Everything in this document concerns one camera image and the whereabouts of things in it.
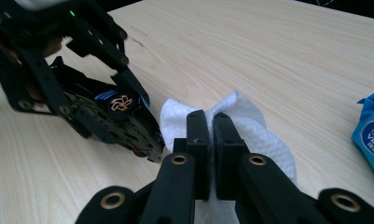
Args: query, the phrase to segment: robotic hand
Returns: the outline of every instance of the robotic hand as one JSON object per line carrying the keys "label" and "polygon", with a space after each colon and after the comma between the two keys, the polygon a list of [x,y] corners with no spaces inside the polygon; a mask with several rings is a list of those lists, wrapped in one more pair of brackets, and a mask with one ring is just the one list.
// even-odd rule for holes
{"label": "robotic hand", "polygon": [[[137,1],[0,0],[0,83],[12,108],[59,116],[85,138],[120,144],[138,157],[160,161],[164,142],[149,96],[128,67],[127,34],[106,13]],[[116,70],[115,85],[86,77],[62,57],[48,65],[42,52],[54,36],[70,37],[66,46],[74,53],[91,54]],[[12,49],[17,60],[5,49]],[[25,79],[34,84],[39,100]],[[37,109],[42,104],[48,111]]]}

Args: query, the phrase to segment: wet wipes packet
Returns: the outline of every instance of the wet wipes packet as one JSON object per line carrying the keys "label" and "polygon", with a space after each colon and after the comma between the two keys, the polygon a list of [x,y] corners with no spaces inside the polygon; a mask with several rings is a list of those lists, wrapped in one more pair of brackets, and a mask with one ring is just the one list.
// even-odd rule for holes
{"label": "wet wipes packet", "polygon": [[374,170],[374,93],[358,104],[364,106],[360,121],[353,132],[353,140],[361,148]]}

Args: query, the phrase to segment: table surface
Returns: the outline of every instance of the table surface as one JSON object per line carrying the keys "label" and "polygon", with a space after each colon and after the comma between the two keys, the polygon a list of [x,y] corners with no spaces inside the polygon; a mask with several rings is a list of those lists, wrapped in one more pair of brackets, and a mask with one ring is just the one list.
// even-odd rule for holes
{"label": "table surface", "polygon": [[[168,98],[207,109],[237,90],[290,147],[301,191],[347,189],[374,206],[374,173],[351,139],[356,102],[374,92],[374,20],[259,0],[145,0],[110,14],[157,119]],[[98,60],[60,54],[111,82]],[[72,223],[99,190],[136,191],[158,169],[62,119],[14,112],[0,87],[0,223]]]}

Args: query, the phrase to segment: crumpled white cloth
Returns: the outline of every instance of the crumpled white cloth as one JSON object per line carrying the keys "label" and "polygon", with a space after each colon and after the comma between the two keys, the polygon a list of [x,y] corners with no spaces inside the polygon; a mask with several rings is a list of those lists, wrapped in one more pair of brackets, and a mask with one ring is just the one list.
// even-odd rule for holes
{"label": "crumpled white cloth", "polygon": [[[173,151],[174,138],[187,137],[187,114],[198,110],[169,99],[160,112],[160,129],[166,147]],[[283,172],[297,183],[294,157],[275,134],[266,129],[265,119],[259,108],[249,99],[234,91],[213,108],[206,110],[207,125],[213,142],[213,118],[223,112],[229,115],[239,135],[251,152],[272,158]],[[218,201],[215,187],[211,187],[208,202],[196,201],[195,223],[239,223],[234,212],[234,202]]]}

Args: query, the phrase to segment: wooden table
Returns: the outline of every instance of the wooden table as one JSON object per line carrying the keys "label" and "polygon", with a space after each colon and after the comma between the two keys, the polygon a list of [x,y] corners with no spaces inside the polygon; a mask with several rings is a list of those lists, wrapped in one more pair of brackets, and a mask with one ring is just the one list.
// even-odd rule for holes
{"label": "wooden table", "polygon": [[[168,98],[207,109],[237,90],[291,148],[303,192],[337,187],[374,206],[374,173],[351,139],[356,102],[374,92],[374,20],[259,0],[145,0],[110,14],[156,118]],[[111,82],[94,58],[60,54]],[[12,111],[0,87],[0,223],[72,223],[100,189],[138,190],[158,169],[62,119]]]}

